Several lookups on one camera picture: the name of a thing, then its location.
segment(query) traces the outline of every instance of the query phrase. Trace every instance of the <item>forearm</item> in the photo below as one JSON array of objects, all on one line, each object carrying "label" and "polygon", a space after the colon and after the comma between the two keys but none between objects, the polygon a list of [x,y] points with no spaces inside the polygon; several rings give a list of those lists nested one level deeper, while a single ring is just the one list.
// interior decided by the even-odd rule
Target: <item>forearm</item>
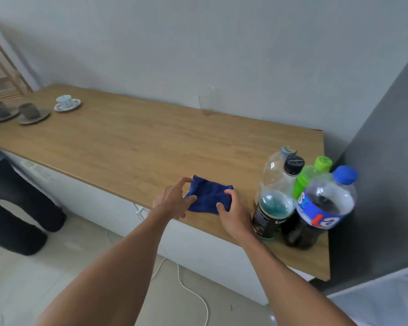
[{"label": "forearm", "polygon": [[122,241],[86,268],[50,304],[37,326],[133,325],[169,219],[152,210]]},{"label": "forearm", "polygon": [[355,326],[334,303],[276,258],[252,233],[245,250],[281,326]]}]

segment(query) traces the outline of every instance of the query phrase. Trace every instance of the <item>black bottle cap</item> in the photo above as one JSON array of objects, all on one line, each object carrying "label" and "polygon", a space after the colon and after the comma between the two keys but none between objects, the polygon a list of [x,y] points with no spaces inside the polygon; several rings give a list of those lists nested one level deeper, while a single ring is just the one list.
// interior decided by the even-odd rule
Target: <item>black bottle cap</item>
[{"label": "black bottle cap", "polygon": [[288,175],[292,176],[299,175],[304,165],[305,161],[300,156],[297,155],[290,156],[286,159],[286,162],[284,163],[284,171]]}]

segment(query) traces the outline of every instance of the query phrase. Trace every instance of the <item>white teacup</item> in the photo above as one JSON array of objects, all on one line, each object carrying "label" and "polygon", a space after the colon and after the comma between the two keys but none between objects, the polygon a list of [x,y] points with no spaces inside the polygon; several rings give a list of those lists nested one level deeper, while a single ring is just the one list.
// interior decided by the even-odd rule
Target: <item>white teacup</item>
[{"label": "white teacup", "polygon": [[70,95],[62,95],[56,98],[56,102],[60,104],[61,109],[69,109],[76,105],[76,102],[71,98]]}]

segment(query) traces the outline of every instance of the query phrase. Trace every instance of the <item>wooden countertop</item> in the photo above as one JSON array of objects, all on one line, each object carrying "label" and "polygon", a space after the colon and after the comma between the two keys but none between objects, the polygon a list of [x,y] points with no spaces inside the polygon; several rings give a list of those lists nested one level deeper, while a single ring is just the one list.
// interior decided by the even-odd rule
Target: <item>wooden countertop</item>
[{"label": "wooden countertop", "polygon": [[[64,94],[83,105],[55,112]],[[147,208],[166,186],[194,174],[232,184],[252,208],[266,159],[281,146],[293,144],[307,164],[323,155],[319,130],[58,84],[8,104],[27,100],[52,114],[36,125],[0,123],[0,148]],[[182,222],[236,243],[218,215],[188,212]],[[327,233],[309,251],[281,239],[267,245],[288,266],[329,280]]]}]

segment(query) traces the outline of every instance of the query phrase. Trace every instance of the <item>power cord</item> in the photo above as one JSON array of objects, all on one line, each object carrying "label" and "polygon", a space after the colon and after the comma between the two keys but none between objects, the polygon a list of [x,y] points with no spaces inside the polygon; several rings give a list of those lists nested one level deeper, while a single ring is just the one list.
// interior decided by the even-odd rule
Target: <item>power cord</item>
[{"label": "power cord", "polygon": [[[113,242],[112,242],[112,241],[110,240],[110,238],[109,238],[109,230],[107,230],[106,236],[107,236],[107,239],[109,240],[109,242],[113,245]],[[162,266],[163,262],[165,262],[165,260],[167,260],[167,259],[168,259],[168,258],[165,257],[165,258],[162,260],[162,262],[160,262],[159,267],[157,268],[156,272],[151,276],[151,280],[153,280],[154,277],[158,274],[158,272],[159,272],[159,270],[160,270],[160,267]],[[183,287],[185,290],[187,290],[187,291],[189,291],[189,292],[195,294],[196,296],[198,296],[198,297],[201,299],[201,301],[204,303],[205,309],[206,309],[206,312],[207,312],[207,317],[206,317],[204,326],[207,326],[207,323],[208,323],[208,305],[207,305],[206,301],[204,301],[204,299],[202,298],[201,295],[199,295],[198,293],[195,293],[194,291],[190,290],[190,289],[187,288],[185,285],[183,285],[183,283],[182,283],[181,280],[180,280],[180,266],[178,265],[178,263],[175,263],[175,264],[177,265],[177,277],[178,277],[178,282],[180,283],[181,287]]]}]

